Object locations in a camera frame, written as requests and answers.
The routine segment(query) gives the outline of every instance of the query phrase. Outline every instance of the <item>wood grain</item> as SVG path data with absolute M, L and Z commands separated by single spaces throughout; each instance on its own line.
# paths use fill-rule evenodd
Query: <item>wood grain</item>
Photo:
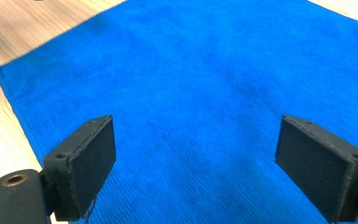
M 121 2 L 0 0 L 0 65 Z M 21 169 L 41 167 L 0 88 L 0 176 Z

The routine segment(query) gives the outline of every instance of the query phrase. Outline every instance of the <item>wooden surface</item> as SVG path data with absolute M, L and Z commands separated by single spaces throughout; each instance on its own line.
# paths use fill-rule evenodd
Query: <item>wooden surface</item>
M 358 21 L 358 0 L 310 0 L 310 2 Z
M 0 65 L 122 0 L 0 0 Z M 358 0 L 311 0 L 358 20 Z M 0 176 L 40 165 L 0 88 Z

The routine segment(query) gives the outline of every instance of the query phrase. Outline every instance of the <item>blue towel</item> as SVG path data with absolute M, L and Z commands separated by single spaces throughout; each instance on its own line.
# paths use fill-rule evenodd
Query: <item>blue towel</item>
M 325 223 L 275 150 L 283 114 L 358 146 L 358 21 L 307 1 L 130 0 L 0 84 L 40 162 L 114 116 L 90 223 Z

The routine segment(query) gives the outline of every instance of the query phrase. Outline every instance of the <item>blue cloth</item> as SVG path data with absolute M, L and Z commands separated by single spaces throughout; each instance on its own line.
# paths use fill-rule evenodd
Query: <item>blue cloth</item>
M 283 114 L 358 146 L 358 21 L 307 1 L 130 0 L 0 84 L 40 162 L 114 116 L 90 223 L 325 223 L 275 150 Z

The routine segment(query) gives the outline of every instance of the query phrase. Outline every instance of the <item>black mechanical arm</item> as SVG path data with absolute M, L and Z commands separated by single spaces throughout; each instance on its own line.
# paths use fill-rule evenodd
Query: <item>black mechanical arm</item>
M 116 161 L 112 116 L 92 119 L 44 159 L 44 169 L 0 178 L 0 224 L 77 221 L 90 206 Z
M 329 223 L 358 218 L 358 148 L 305 119 L 283 116 L 276 162 Z
M 44 158 L 44 169 L 0 178 L 0 224 L 76 221 L 116 161 L 111 116 L 90 120 Z M 328 222 L 358 217 L 358 148 L 305 119 L 283 116 L 276 162 Z

